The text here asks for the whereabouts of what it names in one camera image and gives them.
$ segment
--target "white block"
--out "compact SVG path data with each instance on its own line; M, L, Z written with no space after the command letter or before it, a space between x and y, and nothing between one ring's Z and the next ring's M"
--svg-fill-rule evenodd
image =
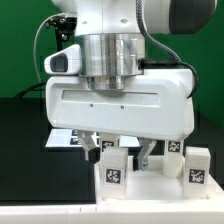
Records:
M127 189L128 149L107 147L102 160L102 197L124 199Z
M165 142L163 174L167 177L180 177L183 174L184 142Z
M187 147L183 197L206 199L211 156L207 148Z
M100 133L101 151L104 152L108 146L117 147L119 145L119 139L120 135Z

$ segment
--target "black cable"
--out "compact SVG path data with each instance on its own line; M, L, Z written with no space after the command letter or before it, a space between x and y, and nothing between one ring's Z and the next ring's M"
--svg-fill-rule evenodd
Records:
M194 78L194 87L188 96L188 98L192 97L194 93L197 91L199 86L199 78L197 75L196 70L191 66L190 64L186 62L182 62L180 57L177 55L176 52L174 52L172 49L167 47L166 45L160 43L159 41L155 40L151 35L149 35L145 29L144 22L143 22L143 16L142 16L142 0L136 0L136 18L139 30L141 34L145 37L146 40L151 42L153 45L158 47L159 49L163 50L164 52L168 53L173 59L164 59L164 60L139 60L139 67L141 69L142 65L141 63L144 63L144 68L171 68L176 66L186 67L192 71L193 78Z
M38 83L36 85L33 85L33 86L31 86L31 87L29 87L29 88L27 88L27 89L17 93L14 98L20 99L20 98L22 98L23 96L25 96L29 92L34 92L34 91L35 92L36 91L41 91L42 92L42 91L45 91L44 88L40 88L40 87L43 87L43 86L46 86L46 82L41 82L41 83Z
M173 59L176 61L181 61L180 57L174 52L172 49L167 47L166 45L160 43L159 41L155 40L151 35L149 35L145 29L143 16L142 16L142 0L136 0L136 17L138 28L141 31L141 34L145 37L146 40L154 44L159 49L163 50L164 52L168 53Z
M194 95L194 93L197 91L199 86L199 78L197 75L196 70L193 66L186 62L182 61L176 61L175 59L164 59L164 60L149 60L149 59L140 59L138 61L139 69L161 69L161 68L176 68L179 66L180 68L188 68L191 70L194 78L194 87L190 93L190 95L187 98L190 98Z

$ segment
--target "green wall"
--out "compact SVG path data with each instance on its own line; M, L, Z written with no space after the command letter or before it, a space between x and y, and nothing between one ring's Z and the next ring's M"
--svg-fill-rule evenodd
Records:
M1 0L0 4L0 97L13 97L38 83L33 40L42 21L58 11L50 0ZM194 96L195 108L224 129L224 0L219 0L215 16L197 34L155 37L195 67L200 77L200 88ZM148 56L161 56L151 45L147 49ZM43 29L37 48L43 81L48 78L43 71L43 60L54 51L54 31Z

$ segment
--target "white platform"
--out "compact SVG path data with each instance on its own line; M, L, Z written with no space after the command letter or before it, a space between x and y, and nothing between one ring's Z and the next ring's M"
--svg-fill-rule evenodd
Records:
M205 200L182 200L182 179L162 175L163 157L149 158L148 171L131 171L125 200L102 200L95 165L95 205L0 207L1 224L223 224L224 193L209 176Z

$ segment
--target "black table surface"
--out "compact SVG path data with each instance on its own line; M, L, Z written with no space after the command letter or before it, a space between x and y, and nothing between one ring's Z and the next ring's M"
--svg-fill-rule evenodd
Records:
M209 148L210 174L223 185L224 132L200 113L195 118L185 146ZM0 124L0 205L95 203L94 167L83 150L45 147L51 126L43 99L0 99ZM163 147L158 142L153 154Z

